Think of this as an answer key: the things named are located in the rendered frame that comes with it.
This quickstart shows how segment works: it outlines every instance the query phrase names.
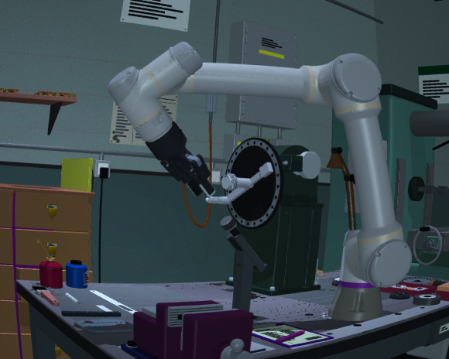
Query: purple pen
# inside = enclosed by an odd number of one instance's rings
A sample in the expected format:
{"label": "purple pen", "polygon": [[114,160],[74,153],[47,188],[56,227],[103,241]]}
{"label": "purple pen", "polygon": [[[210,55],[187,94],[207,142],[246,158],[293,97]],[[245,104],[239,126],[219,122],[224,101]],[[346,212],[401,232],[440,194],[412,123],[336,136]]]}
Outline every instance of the purple pen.
{"label": "purple pen", "polygon": [[275,340],[275,343],[282,343],[291,339],[294,339],[295,337],[298,337],[299,335],[303,335],[305,332],[304,330],[299,330],[295,333],[292,333],[290,335],[286,335],[285,337],[280,337],[279,339]]}

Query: purple vise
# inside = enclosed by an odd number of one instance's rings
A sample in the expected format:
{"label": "purple vise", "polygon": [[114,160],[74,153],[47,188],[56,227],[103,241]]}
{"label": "purple vise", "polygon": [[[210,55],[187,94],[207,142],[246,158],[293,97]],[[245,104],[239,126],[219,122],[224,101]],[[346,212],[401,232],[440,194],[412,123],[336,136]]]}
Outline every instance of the purple vise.
{"label": "purple vise", "polygon": [[133,339],[160,359],[219,359],[234,339],[251,347],[253,314],[212,300],[158,303],[133,314]]}

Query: red canister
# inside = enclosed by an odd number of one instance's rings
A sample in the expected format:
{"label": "red canister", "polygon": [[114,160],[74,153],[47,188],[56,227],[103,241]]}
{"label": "red canister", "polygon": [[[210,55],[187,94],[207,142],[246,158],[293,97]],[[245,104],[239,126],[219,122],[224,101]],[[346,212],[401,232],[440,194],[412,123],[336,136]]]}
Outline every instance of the red canister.
{"label": "red canister", "polygon": [[63,288],[62,265],[57,262],[40,263],[40,285],[46,288]]}

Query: red eraser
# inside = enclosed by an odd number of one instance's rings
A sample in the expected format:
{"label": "red eraser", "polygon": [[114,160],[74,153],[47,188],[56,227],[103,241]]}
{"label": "red eraser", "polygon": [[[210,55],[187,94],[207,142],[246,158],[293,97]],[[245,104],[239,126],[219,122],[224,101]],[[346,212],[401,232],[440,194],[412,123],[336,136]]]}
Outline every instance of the red eraser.
{"label": "red eraser", "polygon": [[52,306],[59,306],[60,303],[55,299],[50,292],[42,292],[42,297],[47,300]]}

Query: small white robotic arm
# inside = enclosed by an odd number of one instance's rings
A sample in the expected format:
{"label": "small white robotic arm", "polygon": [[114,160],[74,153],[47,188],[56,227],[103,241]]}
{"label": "small white robotic arm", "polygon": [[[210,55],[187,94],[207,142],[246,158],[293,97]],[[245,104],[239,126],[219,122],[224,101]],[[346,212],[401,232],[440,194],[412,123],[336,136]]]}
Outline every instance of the small white robotic arm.
{"label": "small white robotic arm", "polygon": [[192,156],[186,150],[186,137],[163,109],[161,96],[240,94],[294,98],[304,104],[333,107],[344,123],[362,220],[360,231],[346,234],[341,286],[373,288],[402,280],[412,259],[402,226],[394,217],[378,122],[381,86],[375,64],[356,53],[325,65],[293,69],[203,63],[189,44],[178,43],[143,69],[122,71],[108,90],[166,169],[187,183],[195,195],[203,190],[208,197],[214,192],[207,181],[209,170],[200,155]]}

